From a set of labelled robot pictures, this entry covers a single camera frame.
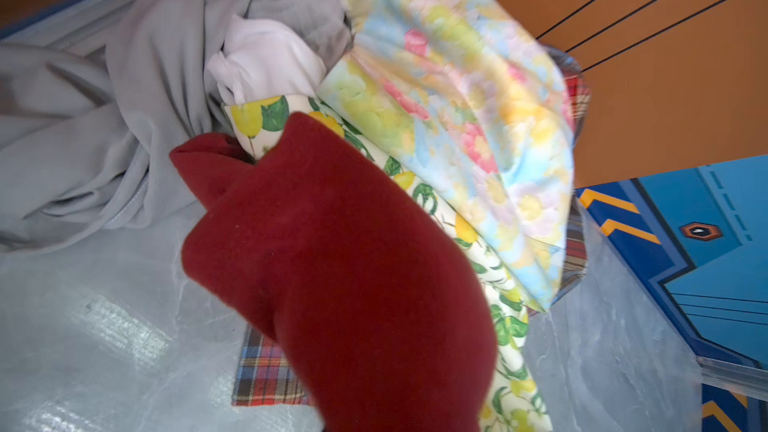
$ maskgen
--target gray knit fabric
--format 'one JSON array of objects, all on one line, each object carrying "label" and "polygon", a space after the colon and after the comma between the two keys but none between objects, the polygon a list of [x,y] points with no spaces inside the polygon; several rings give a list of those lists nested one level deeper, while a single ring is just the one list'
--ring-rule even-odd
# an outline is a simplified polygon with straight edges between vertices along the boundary
[{"label": "gray knit fabric", "polygon": [[55,250],[192,203],[168,152],[229,128],[204,64],[232,14],[288,25],[328,69],[350,41],[335,0],[136,0],[107,45],[108,72],[0,45],[0,252]]}]

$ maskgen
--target green leaf print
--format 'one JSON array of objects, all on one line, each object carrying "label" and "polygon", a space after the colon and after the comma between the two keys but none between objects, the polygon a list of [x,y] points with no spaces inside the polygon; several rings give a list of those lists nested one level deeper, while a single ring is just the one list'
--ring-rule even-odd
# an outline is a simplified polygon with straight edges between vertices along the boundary
[{"label": "green leaf print", "polygon": [[354,125],[352,125],[351,123],[349,123],[349,121],[347,121],[347,120],[346,120],[346,119],[344,119],[343,117],[341,118],[341,120],[342,120],[342,122],[344,122],[344,125],[346,126],[346,128],[347,128],[347,129],[349,129],[349,130],[350,130],[350,132],[351,132],[351,133],[355,134],[356,136],[359,136],[360,134],[362,134],[362,132],[360,132],[360,130],[358,130],[358,129],[357,129],[355,126],[354,126]]},{"label": "green leaf print", "polygon": [[398,162],[394,157],[389,157],[386,160],[386,164],[384,165],[384,173],[392,177],[398,175],[400,172],[402,172],[400,162]]},{"label": "green leaf print", "polygon": [[491,399],[491,405],[496,411],[496,414],[499,414],[502,417],[504,417],[504,409],[502,408],[502,394],[504,394],[504,390],[506,389],[506,387],[496,389],[493,395],[493,399]]},{"label": "green leaf print", "polygon": [[496,304],[492,305],[491,318],[493,319],[494,322],[498,320],[504,320],[504,312],[502,312],[502,308]]},{"label": "green leaf print", "polygon": [[528,370],[525,368],[525,366],[522,366],[520,369],[511,372],[511,375],[518,380],[525,380],[528,378]]},{"label": "green leaf print", "polygon": [[433,189],[432,186],[428,186],[425,183],[418,184],[416,188],[413,189],[413,199],[416,200],[416,203],[420,204],[425,211],[427,210],[427,203],[431,200],[432,208],[427,211],[427,213],[430,216],[435,214],[435,211],[437,210],[437,197],[435,196],[435,189]]},{"label": "green leaf print", "polygon": [[507,305],[510,309],[512,309],[515,312],[520,312],[523,310],[523,304],[522,302],[513,302],[509,300],[504,294],[499,294],[498,298],[502,300],[502,303]]},{"label": "green leaf print", "polygon": [[539,392],[536,392],[536,395],[531,398],[531,405],[539,415],[546,412],[544,409],[544,400],[542,399],[542,395]]},{"label": "green leaf print", "polygon": [[488,271],[485,267],[476,262],[469,261],[469,263],[472,264],[472,268],[475,269],[475,274],[485,274]]},{"label": "green leaf print", "polygon": [[504,323],[504,319],[494,322],[493,327],[496,329],[496,340],[499,345],[509,345],[509,331]]},{"label": "green leaf print", "polygon": [[368,160],[373,160],[373,156],[371,156],[371,153],[368,152],[368,149],[360,142],[360,139],[355,137],[349,130],[344,131],[344,139],[346,139],[350,144],[352,144],[355,149],[360,150],[360,152],[364,152],[366,154],[366,157]]},{"label": "green leaf print", "polygon": [[503,375],[505,378],[507,378],[509,380],[514,379],[514,378],[518,379],[518,380],[525,380],[525,379],[528,378],[528,370],[525,368],[524,365],[522,367],[520,367],[520,369],[512,370],[507,365],[507,361],[504,360],[504,356],[502,356],[501,362],[502,362],[502,370],[498,370],[497,369],[497,371],[501,375]]},{"label": "green leaf print", "polygon": [[472,246],[472,244],[470,244],[469,242],[461,240],[458,237],[454,238],[453,241],[456,242],[457,244],[461,245],[464,248],[470,248]]},{"label": "green leaf print", "polygon": [[507,325],[507,329],[509,329],[509,333],[513,337],[525,337],[528,333],[528,324],[525,322],[521,322],[514,317],[506,317],[504,322]]},{"label": "green leaf print", "polygon": [[288,120],[288,101],[285,96],[282,96],[280,100],[268,106],[261,107],[261,116],[263,119],[262,127],[264,130],[270,132],[278,132],[283,130]]}]

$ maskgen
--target tartan fabric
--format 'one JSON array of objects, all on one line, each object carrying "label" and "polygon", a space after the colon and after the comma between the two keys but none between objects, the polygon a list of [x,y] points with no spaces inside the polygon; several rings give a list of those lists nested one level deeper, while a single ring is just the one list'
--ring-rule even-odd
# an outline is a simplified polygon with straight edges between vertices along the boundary
[{"label": "tartan fabric", "polygon": [[283,350],[248,325],[232,405],[310,404]]},{"label": "tartan fabric", "polygon": [[576,59],[560,49],[544,46],[549,57],[558,66],[565,79],[565,86],[568,88],[568,95],[571,97],[571,114],[574,122],[574,144],[581,134],[581,128],[584,126],[584,119],[587,118],[587,109],[589,101],[592,98],[592,91],[584,81],[584,74],[581,72],[581,66]]},{"label": "tartan fabric", "polygon": [[584,244],[584,220],[576,196],[571,197],[571,212],[566,231],[566,253],[560,290],[554,301],[568,293],[587,274],[587,248]]}]

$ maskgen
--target pastel floral fabric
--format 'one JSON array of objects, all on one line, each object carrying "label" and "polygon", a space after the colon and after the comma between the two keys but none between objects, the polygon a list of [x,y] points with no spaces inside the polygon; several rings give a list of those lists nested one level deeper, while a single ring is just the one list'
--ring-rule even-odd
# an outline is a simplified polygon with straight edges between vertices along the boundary
[{"label": "pastel floral fabric", "polygon": [[317,91],[444,197],[546,310],[573,132],[562,74],[494,0],[340,0],[354,45]]},{"label": "pastel floral fabric", "polygon": [[238,141],[256,159],[277,144],[290,113],[306,113],[360,150],[408,193],[464,251],[491,309],[499,353],[492,388],[480,417],[481,430],[552,430],[547,408],[520,352],[528,333],[523,290],[494,249],[433,187],[319,99],[280,96],[225,107],[225,111],[234,124]]}]

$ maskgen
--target clothing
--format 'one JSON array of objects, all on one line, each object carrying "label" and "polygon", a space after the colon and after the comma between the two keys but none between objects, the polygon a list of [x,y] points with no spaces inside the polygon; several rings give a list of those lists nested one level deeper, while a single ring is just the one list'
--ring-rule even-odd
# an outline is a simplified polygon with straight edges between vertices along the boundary
[{"label": "clothing", "polygon": [[310,404],[283,349],[250,325],[237,369],[232,405]]},{"label": "clothing", "polygon": [[397,184],[305,114],[254,166],[222,134],[171,159],[208,209],[184,270],[278,341],[328,430],[478,430],[496,357],[488,306]]},{"label": "clothing", "polygon": [[355,32],[318,97],[433,186],[546,310],[573,185],[561,73],[494,0],[339,0]]},{"label": "clothing", "polygon": [[[303,96],[282,96],[227,107],[226,110],[235,117],[238,142],[256,160],[263,158],[269,150],[280,144],[289,114],[307,114],[347,140],[400,186],[462,250],[472,264],[485,294],[487,306],[492,312],[498,358],[494,371],[494,388],[490,389],[485,398],[484,410],[490,412],[486,414],[482,425],[485,427],[500,420],[509,421],[514,416],[516,421],[524,421],[531,427],[536,427],[537,431],[552,429],[547,408],[520,353],[528,333],[528,308],[525,306],[522,288],[483,237],[479,236],[433,187],[371,143],[321,100]],[[269,130],[254,127],[261,123],[269,123]],[[350,185],[347,191],[357,194],[353,185]],[[271,388],[273,384],[271,380],[254,380],[251,383],[266,388]],[[285,387],[290,387],[287,390],[295,390],[296,384],[288,381],[287,375],[284,384]]]},{"label": "clothing", "polygon": [[204,72],[232,15],[277,20],[326,68],[350,39],[336,0],[136,0],[106,51],[0,45],[0,252],[47,252],[192,203],[168,152],[228,130]]},{"label": "clothing", "polygon": [[544,46],[544,50],[552,58],[554,64],[560,69],[568,88],[568,97],[571,98],[571,114],[566,117],[568,124],[574,131],[574,144],[581,135],[584,120],[587,118],[587,110],[592,99],[592,91],[584,80],[581,66],[569,54],[552,46]]},{"label": "clothing", "polygon": [[231,106],[285,94],[314,96],[326,76],[321,58],[287,26],[232,16],[224,51],[208,60],[221,99]]}]

